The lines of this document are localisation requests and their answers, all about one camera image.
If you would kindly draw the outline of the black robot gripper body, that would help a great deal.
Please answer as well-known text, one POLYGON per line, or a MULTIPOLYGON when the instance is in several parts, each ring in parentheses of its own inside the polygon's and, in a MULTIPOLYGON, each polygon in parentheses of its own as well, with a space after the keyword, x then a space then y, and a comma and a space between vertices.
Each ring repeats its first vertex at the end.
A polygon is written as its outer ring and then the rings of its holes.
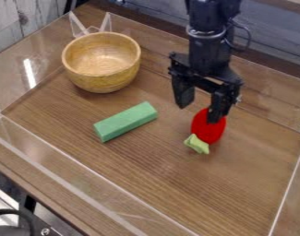
POLYGON ((229 68, 233 29, 206 35, 187 28, 187 33, 189 53, 169 54, 167 73, 185 78, 210 94, 230 91, 235 103, 243 81, 229 68))

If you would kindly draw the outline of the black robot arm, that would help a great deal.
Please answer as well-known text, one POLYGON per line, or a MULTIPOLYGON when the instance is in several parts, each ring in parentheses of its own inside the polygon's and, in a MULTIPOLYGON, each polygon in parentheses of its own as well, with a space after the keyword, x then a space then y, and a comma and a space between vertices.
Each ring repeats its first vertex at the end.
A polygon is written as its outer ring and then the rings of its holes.
POLYGON ((237 102, 243 84, 229 68, 233 48, 233 18, 241 0, 185 0, 189 14, 189 53, 169 54, 174 101, 183 109, 195 98, 195 88, 211 94, 206 121, 215 124, 237 102))

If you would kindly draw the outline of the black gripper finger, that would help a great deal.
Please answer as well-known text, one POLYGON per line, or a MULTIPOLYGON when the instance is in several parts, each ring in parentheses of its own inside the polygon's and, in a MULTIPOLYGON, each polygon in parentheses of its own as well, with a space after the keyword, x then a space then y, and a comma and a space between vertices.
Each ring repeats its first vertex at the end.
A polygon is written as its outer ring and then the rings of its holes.
POLYGON ((178 76, 171 77, 171 87, 175 104, 183 109, 194 101, 195 87, 185 78, 178 76))
POLYGON ((207 123, 217 124, 229 114, 230 106, 234 104, 234 96, 230 91, 215 91, 211 94, 211 104, 207 109, 207 123))

